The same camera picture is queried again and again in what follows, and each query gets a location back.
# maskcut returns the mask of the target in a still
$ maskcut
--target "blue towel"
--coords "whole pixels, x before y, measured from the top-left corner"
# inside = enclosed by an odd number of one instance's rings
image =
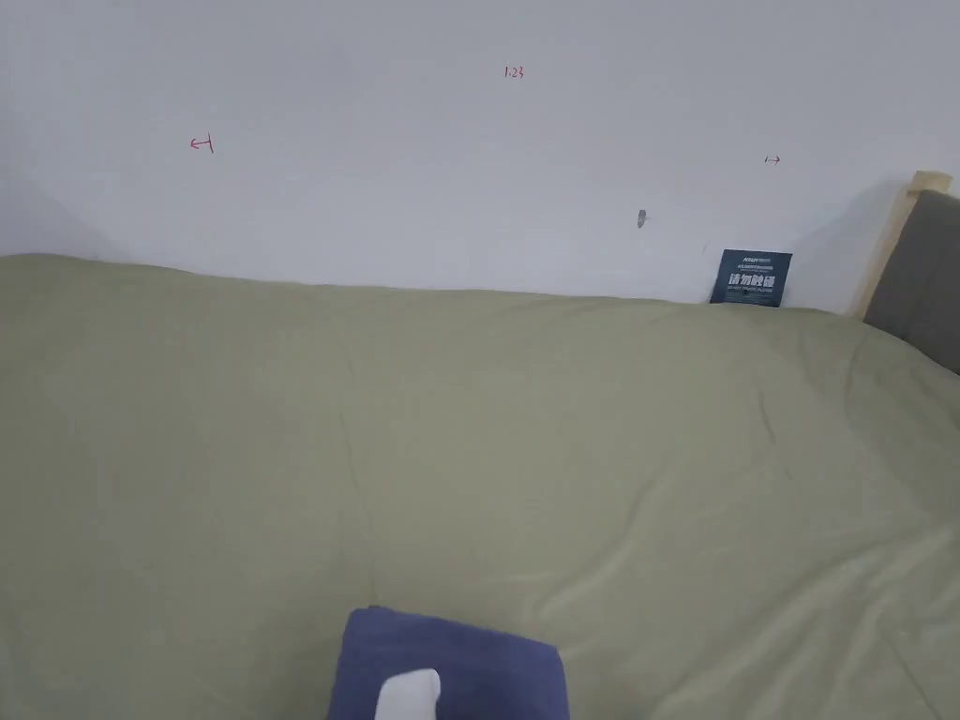
[[[378,607],[350,614],[329,720],[372,720],[388,678],[428,667],[440,674],[437,720],[569,720],[555,647]]]

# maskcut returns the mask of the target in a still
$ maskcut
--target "tag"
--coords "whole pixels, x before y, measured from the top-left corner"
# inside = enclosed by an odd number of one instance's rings
[[[792,252],[724,250],[710,302],[780,307]]]

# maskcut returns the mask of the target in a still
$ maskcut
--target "bed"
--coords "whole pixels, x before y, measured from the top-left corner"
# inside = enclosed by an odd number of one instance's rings
[[[960,378],[892,329],[0,258],[0,717],[321,718],[370,604],[575,718],[960,717]]]

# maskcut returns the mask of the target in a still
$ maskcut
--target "gray headboard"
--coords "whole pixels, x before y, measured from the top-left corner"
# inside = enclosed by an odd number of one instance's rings
[[[863,321],[960,373],[960,199],[917,196]]]

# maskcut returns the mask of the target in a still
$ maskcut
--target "red marking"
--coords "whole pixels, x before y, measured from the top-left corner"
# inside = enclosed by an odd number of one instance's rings
[[[192,140],[190,140],[190,147],[193,148],[194,150],[200,150],[200,146],[201,146],[201,145],[209,145],[209,146],[210,146],[210,152],[211,152],[211,153],[213,152],[213,140],[210,139],[210,133],[209,133],[209,132],[206,134],[206,140],[204,140],[203,142],[197,142],[197,138],[196,138],[196,137],[193,138]]]

